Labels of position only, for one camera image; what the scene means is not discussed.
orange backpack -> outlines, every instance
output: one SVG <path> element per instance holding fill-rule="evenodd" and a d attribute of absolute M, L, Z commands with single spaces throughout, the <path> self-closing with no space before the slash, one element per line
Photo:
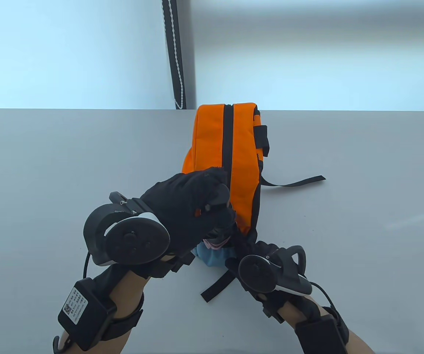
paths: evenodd
<path fill-rule="evenodd" d="M 267 126 L 261 124 L 261 114 L 256 104 L 202 105 L 197 109 L 192 148 L 187 153 L 182 172 L 222 167 L 228 173 L 227 186 L 239 230 L 236 232 L 238 235 L 230 239 L 230 246 L 235 248 L 240 248 L 244 242 L 256 242 L 262 185 L 297 187 L 325 179 L 315 176 L 292 184 L 269 183 L 261 175 L 263 160 L 268 153 Z M 239 258 L 245 255 L 243 251 L 237 254 Z M 228 271 L 205 290 L 202 297 L 209 302 L 233 279 L 234 276 Z"/>

wrist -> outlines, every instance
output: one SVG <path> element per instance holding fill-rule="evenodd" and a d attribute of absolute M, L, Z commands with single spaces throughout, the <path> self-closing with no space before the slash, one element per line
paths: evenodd
<path fill-rule="evenodd" d="M 320 310 L 320 315 L 328 315 L 330 314 L 327 310 L 325 310 L 323 307 L 321 307 L 319 304 L 316 303 L 315 300 L 311 296 L 305 296 L 308 300 L 311 300 L 318 306 L 318 310 Z M 297 323 L 304 322 L 307 318 L 305 315 L 299 311 L 294 305 L 292 305 L 290 302 L 286 302 L 283 307 L 281 307 L 278 310 L 279 315 L 293 328 L 295 328 Z"/>
<path fill-rule="evenodd" d="M 135 311 L 148 280 L 128 271 L 109 296 L 117 306 L 114 318 L 127 317 Z"/>

vr controller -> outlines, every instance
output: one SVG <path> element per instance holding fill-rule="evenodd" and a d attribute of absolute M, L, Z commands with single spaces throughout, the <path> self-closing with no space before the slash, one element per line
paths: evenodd
<path fill-rule="evenodd" d="M 298 256 L 297 263 L 292 258 L 295 254 Z M 250 289 L 261 294 L 281 290 L 305 296 L 312 293 L 312 285 L 305 278 L 305 268 L 304 249 L 302 246 L 291 246 L 264 257 L 254 254 L 245 256 L 238 266 L 238 274 Z"/>
<path fill-rule="evenodd" d="M 112 192 L 109 199 L 112 203 L 99 206 L 84 224 L 84 239 L 93 262 L 99 266 L 140 265 L 163 256 L 170 243 L 169 233 L 148 205 L 119 192 Z M 228 207 L 229 201 L 230 191 L 219 184 L 200 211 L 217 211 Z"/>

hand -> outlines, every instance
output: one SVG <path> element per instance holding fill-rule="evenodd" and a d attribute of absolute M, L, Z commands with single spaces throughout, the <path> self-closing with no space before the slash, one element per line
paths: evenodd
<path fill-rule="evenodd" d="M 168 253 L 190 251 L 212 229 L 226 228 L 234 222 L 235 213 L 230 208 L 195 216 L 214 197 L 217 186 L 226 181 L 227 174 L 218 167 L 178 173 L 158 182 L 141 196 L 169 232 Z"/>

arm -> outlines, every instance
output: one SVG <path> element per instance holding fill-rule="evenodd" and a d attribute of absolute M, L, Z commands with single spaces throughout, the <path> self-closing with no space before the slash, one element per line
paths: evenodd
<path fill-rule="evenodd" d="M 308 296 L 307 298 L 316 303 L 316 301 L 313 300 L 310 296 Z M 320 305 L 318 305 L 318 308 L 322 316 L 329 314 Z M 295 328 L 297 323 L 306 320 L 305 316 L 289 302 L 286 302 L 284 306 L 281 307 L 281 309 L 278 311 L 278 313 L 288 324 L 292 326 L 292 328 Z M 360 339 L 351 331 L 350 340 L 348 341 L 348 344 L 346 344 L 346 350 L 348 351 L 348 354 L 375 354 L 374 351 L 372 351 L 372 349 L 370 349 L 369 346 L 362 339 Z"/>
<path fill-rule="evenodd" d="M 117 284 L 114 290 L 111 292 L 110 298 L 117 305 L 117 312 L 114 318 L 119 319 L 127 317 L 131 314 L 138 304 L 140 303 L 141 294 L 148 280 L 137 276 L 131 271 L 124 276 L 124 278 Z M 83 352 L 77 344 L 67 350 L 66 354 L 120 354 L 123 347 L 130 336 L 130 332 L 127 332 L 121 337 L 111 339 L 106 342 L 99 342 L 94 348 L 89 349 L 87 352 Z M 64 332 L 60 340 L 60 347 L 67 339 L 67 333 Z"/>

